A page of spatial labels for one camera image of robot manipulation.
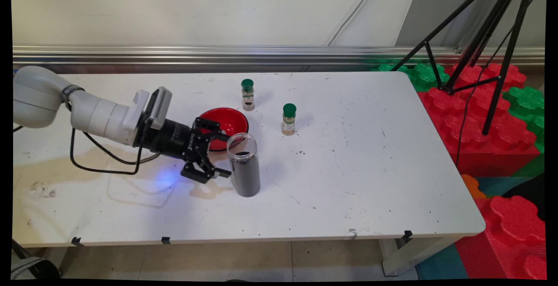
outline orange foam block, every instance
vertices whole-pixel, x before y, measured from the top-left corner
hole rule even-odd
[[[461,175],[461,178],[473,199],[486,199],[486,195],[479,190],[479,182],[476,179],[466,174]]]

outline glass jar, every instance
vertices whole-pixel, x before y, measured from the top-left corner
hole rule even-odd
[[[254,82],[251,79],[244,79],[242,86],[242,108],[245,111],[254,109]]]
[[[296,106],[292,103],[285,104],[283,106],[283,124],[281,125],[283,135],[291,136],[295,133],[295,117]]]

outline red bowl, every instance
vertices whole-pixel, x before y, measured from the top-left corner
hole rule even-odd
[[[248,133],[248,120],[243,113],[236,109],[228,107],[219,107],[218,109],[210,109],[200,115],[200,118],[217,121],[219,127],[225,131],[228,136],[236,133]],[[202,133],[208,133],[209,130],[201,129]],[[209,143],[209,150],[220,152],[227,150],[227,143],[221,140],[213,140]]]

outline table leg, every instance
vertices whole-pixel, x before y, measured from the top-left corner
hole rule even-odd
[[[395,239],[380,239],[385,276],[399,274],[430,258],[442,249],[458,241],[461,237],[413,238],[397,249]]]

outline jar label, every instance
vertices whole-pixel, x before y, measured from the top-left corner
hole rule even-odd
[[[283,131],[293,131],[295,129],[295,122],[286,123],[283,121]]]

